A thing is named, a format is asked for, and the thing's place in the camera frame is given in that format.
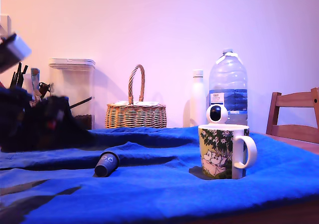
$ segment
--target bottle label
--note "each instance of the bottle label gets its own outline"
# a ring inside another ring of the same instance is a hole
[[[209,91],[210,105],[225,105],[229,113],[247,113],[246,89],[218,89]]]
[[[210,93],[210,103],[223,105],[224,104],[224,93],[212,93],[212,94]]]

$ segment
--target overturned cup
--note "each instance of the overturned cup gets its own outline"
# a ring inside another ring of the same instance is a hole
[[[120,165],[118,155],[111,151],[106,151],[101,154],[98,164],[95,166],[94,172],[98,177],[109,176]]]

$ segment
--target white thermos bottle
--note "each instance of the white thermos bottle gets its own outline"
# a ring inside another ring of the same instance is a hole
[[[193,85],[190,97],[190,126],[207,124],[206,92],[203,70],[193,70]]]

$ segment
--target chair backrest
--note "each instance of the chair backrest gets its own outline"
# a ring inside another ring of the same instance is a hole
[[[305,125],[277,125],[280,107],[310,107],[315,109],[317,128]],[[319,88],[310,92],[293,93],[282,96],[273,92],[269,109],[266,134],[319,143]]]

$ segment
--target basket handle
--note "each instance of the basket handle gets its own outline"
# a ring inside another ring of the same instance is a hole
[[[130,76],[130,81],[129,81],[129,105],[133,104],[133,78],[134,78],[135,73],[138,70],[138,68],[141,70],[141,74],[142,74],[141,95],[140,95],[139,101],[143,101],[144,100],[145,71],[144,71],[144,67],[142,65],[137,65],[135,67],[135,69],[133,70],[133,72],[131,73],[131,76]]]

